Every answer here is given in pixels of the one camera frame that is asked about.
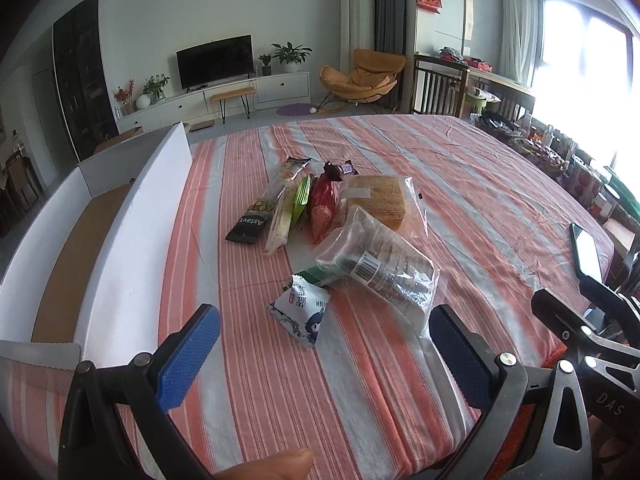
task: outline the gray curtain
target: gray curtain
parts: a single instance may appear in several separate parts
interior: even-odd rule
[[[379,52],[404,55],[406,43],[406,0],[375,0],[375,45]],[[392,92],[380,99],[388,108],[398,105],[402,76]]]

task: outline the white curtain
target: white curtain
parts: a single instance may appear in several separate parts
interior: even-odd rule
[[[340,72],[353,70],[356,48],[373,50],[374,0],[340,0]]]
[[[529,82],[530,51],[534,39],[532,0],[502,1],[504,24],[500,74],[526,85]]]

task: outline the vase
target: vase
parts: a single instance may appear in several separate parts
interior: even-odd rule
[[[293,73],[293,72],[297,72],[298,70],[300,70],[300,67],[301,67],[301,66],[302,66],[302,65],[301,65],[300,63],[298,63],[298,62],[287,63],[287,64],[284,66],[284,71],[285,71],[287,74],[291,74],[291,73]]]
[[[166,97],[166,95],[164,95],[164,92],[161,90],[158,92],[158,95],[154,95],[153,101],[154,103],[157,103],[158,101],[162,101],[162,99],[164,99]]]
[[[133,112],[136,111],[136,102],[129,101],[128,103],[124,103],[123,108],[124,108],[125,115],[132,114]]]
[[[139,98],[136,99],[136,106],[138,110],[143,110],[151,104],[151,97],[147,94],[142,94]]]

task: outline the barcode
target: barcode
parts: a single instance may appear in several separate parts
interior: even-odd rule
[[[364,285],[369,285],[369,282],[373,280],[373,277],[380,268],[380,260],[371,256],[371,254],[365,253],[360,257],[358,263],[351,271],[351,276]]]

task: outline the striped bedsheet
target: striped bedsheet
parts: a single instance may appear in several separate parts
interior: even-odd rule
[[[332,290],[313,350],[268,313],[312,244],[290,234],[265,256],[224,237],[287,156],[351,159],[361,174],[414,178],[428,237],[412,240],[442,270],[438,292],[495,351],[541,365],[557,340],[533,318],[530,298],[549,288],[577,311],[568,226],[595,238],[607,269],[613,245],[555,182],[495,139],[455,118],[363,116],[248,130],[198,145],[167,257],[158,341],[201,303],[222,313],[222,335],[185,402],[171,416],[211,471],[289,447],[316,454],[311,479],[400,479],[447,456],[473,416],[437,352],[422,347],[388,305],[358,288]],[[30,376],[0,362],[0,407],[38,468],[55,475],[70,374]],[[158,469],[129,410],[124,425],[145,469]]]

